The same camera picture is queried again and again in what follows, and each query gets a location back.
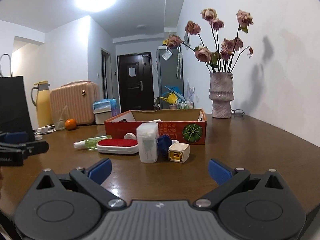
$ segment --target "refrigerator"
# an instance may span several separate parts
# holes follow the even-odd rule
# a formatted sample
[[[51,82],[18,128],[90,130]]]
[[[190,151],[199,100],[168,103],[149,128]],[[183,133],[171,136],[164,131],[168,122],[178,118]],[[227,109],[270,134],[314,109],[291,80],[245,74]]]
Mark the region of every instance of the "refrigerator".
[[[178,66],[178,50],[172,49],[173,54],[168,60],[165,60],[162,55],[166,52],[166,49],[157,50],[157,67],[158,67],[158,82],[159,82],[159,96],[168,92],[164,86],[178,87],[184,96],[183,87],[183,66],[181,67],[182,75],[180,78],[180,68],[177,78],[177,66]],[[160,99],[160,109],[169,109],[169,104]]]

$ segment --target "dried flower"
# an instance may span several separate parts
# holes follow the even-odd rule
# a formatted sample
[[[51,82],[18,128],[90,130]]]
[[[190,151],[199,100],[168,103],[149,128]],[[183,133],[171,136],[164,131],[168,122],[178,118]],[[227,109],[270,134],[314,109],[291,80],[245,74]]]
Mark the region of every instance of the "dried flower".
[[[235,43],[234,40],[227,40],[226,38],[224,39],[224,41],[221,43],[221,48],[225,49],[229,52],[233,52],[233,48],[235,47]]]
[[[215,30],[215,31],[218,31],[220,30],[221,28],[224,28],[224,23],[222,20],[219,20],[219,19],[213,19],[210,21],[210,25],[212,26],[212,28]]]
[[[194,23],[193,21],[188,21],[185,30],[187,33],[190,33],[191,35],[197,35],[201,31],[201,28],[198,24]]]
[[[253,54],[253,49],[251,47],[249,47],[249,53],[247,54],[247,56],[249,56],[249,58],[251,58],[252,54]]]
[[[220,54],[221,54],[221,58],[225,61],[229,60],[231,55],[232,55],[232,52],[230,51],[227,51],[226,49],[222,49],[220,51]]]
[[[237,12],[237,20],[241,27],[246,28],[249,24],[253,24],[250,13],[239,10]]]
[[[208,48],[201,48],[195,51],[196,58],[201,62],[210,62],[211,53]]]
[[[243,41],[241,41],[241,39],[238,37],[235,37],[234,39],[233,39],[233,42],[236,44],[235,45],[235,50],[236,51],[239,51],[239,49],[242,49],[242,47],[243,47]]]
[[[180,39],[179,36],[176,36],[176,35],[171,35],[166,40],[166,44],[169,48],[180,46],[181,43],[182,43],[182,40]]]
[[[217,18],[217,11],[212,8],[203,9],[201,12],[202,18],[206,21],[210,21]]]

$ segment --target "orange cardboard box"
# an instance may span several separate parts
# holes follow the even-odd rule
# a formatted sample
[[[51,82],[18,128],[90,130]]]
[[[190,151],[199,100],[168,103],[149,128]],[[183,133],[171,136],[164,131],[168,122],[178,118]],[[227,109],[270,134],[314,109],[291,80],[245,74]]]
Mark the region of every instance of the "orange cardboard box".
[[[140,124],[159,119],[159,136],[168,135],[181,143],[205,143],[207,120],[203,109],[131,110],[106,120],[104,125],[108,135],[122,139],[126,133],[136,134]]]

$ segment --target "brown door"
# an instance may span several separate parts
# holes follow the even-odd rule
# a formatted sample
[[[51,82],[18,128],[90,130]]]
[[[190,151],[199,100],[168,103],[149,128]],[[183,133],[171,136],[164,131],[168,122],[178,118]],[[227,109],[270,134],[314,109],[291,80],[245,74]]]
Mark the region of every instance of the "brown door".
[[[121,112],[153,110],[151,52],[118,56]]]

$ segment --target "eyeglasses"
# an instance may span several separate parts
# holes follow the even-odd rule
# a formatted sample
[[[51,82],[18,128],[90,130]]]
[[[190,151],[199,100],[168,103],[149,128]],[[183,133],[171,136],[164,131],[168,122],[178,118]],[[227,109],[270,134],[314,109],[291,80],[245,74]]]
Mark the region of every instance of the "eyeglasses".
[[[244,115],[244,111],[242,109],[235,109],[235,110],[231,109],[231,114],[243,116]]]

